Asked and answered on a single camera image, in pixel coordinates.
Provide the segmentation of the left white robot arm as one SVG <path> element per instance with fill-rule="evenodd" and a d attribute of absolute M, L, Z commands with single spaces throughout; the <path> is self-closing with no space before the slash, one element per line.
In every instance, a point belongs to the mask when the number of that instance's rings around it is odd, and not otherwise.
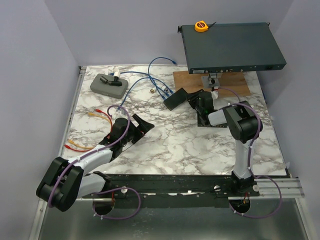
<path fill-rule="evenodd" d="M 127 143 L 137 143 L 155 127 L 137 114 L 133 119 L 138 125 L 126 118 L 117 118 L 110 133 L 88 152 L 69 159 L 56 157 L 38 185 L 36 196 L 61 212 L 86 195 L 96 193 L 101 198 L 107 197 L 111 191 L 110 181 L 97 167 L 115 160 Z"/>

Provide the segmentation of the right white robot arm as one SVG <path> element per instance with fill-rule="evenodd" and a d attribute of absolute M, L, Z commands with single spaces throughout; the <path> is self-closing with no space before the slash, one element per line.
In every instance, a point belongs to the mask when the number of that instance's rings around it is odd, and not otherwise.
<path fill-rule="evenodd" d="M 243 195 L 248 190 L 245 180 L 253 176 L 251 158 L 254 141 L 263 129 L 260 117 L 246 100 L 214 109 L 212 94 L 207 91 L 188 93 L 186 99 L 196 110 L 199 127 L 228 127 L 236 143 L 232 174 L 237 179 L 230 183 L 230 191 L 236 196 Z"/>

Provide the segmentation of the black TP-Link network switch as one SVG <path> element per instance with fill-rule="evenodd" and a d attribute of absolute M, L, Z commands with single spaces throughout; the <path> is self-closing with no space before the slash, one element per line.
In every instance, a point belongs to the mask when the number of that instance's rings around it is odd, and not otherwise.
<path fill-rule="evenodd" d="M 223 110 L 216 110 L 211 113 L 197 113 L 197 126 L 205 128 L 227 128 L 227 120 Z"/>

